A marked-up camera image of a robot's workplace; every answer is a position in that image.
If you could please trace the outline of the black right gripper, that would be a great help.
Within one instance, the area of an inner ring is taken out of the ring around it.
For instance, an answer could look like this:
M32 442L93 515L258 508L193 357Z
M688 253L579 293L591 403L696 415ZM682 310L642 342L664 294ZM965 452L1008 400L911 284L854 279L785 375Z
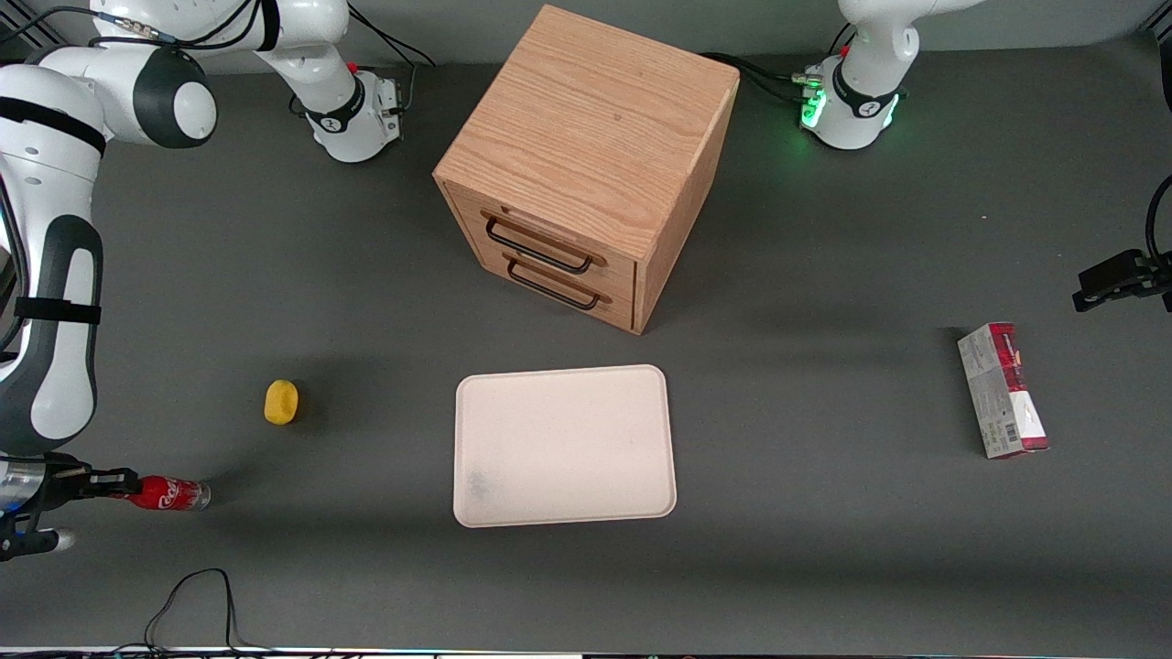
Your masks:
M131 469L91 469L71 455L4 455L1 471L4 541L16 538L21 523L38 528L41 512L67 501L129 498L141 492L141 477Z

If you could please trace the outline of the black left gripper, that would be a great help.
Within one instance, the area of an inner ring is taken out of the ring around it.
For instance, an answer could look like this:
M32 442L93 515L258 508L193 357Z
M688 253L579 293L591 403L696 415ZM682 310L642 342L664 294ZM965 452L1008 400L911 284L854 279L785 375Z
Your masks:
M1125 297L1153 295L1160 295L1164 308L1172 312L1168 252L1146 257L1142 251L1122 251L1081 271L1079 285L1074 293L1074 308L1079 313Z

